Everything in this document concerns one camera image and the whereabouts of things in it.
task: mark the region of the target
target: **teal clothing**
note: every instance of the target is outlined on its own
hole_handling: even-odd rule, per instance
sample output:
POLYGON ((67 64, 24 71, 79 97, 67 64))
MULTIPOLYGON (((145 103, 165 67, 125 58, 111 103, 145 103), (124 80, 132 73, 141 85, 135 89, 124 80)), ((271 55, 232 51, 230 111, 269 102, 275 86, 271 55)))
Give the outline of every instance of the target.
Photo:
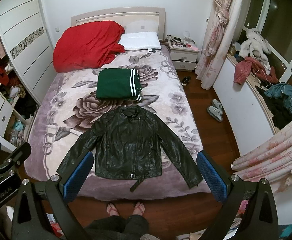
POLYGON ((264 92, 269 98, 282 98, 284 107, 292 114, 292 86, 286 83, 273 85, 264 92))
POLYGON ((106 68, 98 75, 96 97, 98 99, 142 100, 142 86, 136 69, 106 68))

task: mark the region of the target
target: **white pillow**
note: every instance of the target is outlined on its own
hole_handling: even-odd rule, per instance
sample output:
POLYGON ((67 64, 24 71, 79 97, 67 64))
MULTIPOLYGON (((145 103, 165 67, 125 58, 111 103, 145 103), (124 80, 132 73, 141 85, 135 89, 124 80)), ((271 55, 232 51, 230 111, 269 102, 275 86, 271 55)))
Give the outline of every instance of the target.
POLYGON ((161 49, 156 32, 124 33, 118 43, 125 50, 161 49))

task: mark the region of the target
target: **black shoe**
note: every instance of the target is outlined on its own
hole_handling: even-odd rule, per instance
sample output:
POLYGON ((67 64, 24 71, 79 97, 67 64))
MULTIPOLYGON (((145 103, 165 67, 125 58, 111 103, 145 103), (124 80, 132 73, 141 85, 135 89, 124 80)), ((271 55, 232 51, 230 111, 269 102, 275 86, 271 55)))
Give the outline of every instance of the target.
POLYGON ((186 86, 190 82, 190 76, 184 77, 182 80, 182 86, 186 86))

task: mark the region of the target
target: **green folded clothing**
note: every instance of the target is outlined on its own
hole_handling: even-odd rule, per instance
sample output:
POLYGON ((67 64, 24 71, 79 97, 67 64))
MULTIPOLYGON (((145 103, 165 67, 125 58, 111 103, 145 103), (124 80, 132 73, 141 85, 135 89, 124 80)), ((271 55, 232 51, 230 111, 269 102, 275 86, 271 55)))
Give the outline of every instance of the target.
POLYGON ((106 68, 98 75, 98 99, 131 99, 141 101, 142 86, 136 69, 106 68))

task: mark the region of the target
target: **nightstand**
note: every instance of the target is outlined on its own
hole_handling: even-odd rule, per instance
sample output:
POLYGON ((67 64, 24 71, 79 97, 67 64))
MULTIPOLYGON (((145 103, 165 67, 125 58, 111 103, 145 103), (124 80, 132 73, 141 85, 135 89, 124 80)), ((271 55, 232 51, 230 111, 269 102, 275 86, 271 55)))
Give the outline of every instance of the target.
POLYGON ((179 47, 168 42, 170 57, 176 70, 193 71, 196 66, 198 51, 191 48, 179 47))

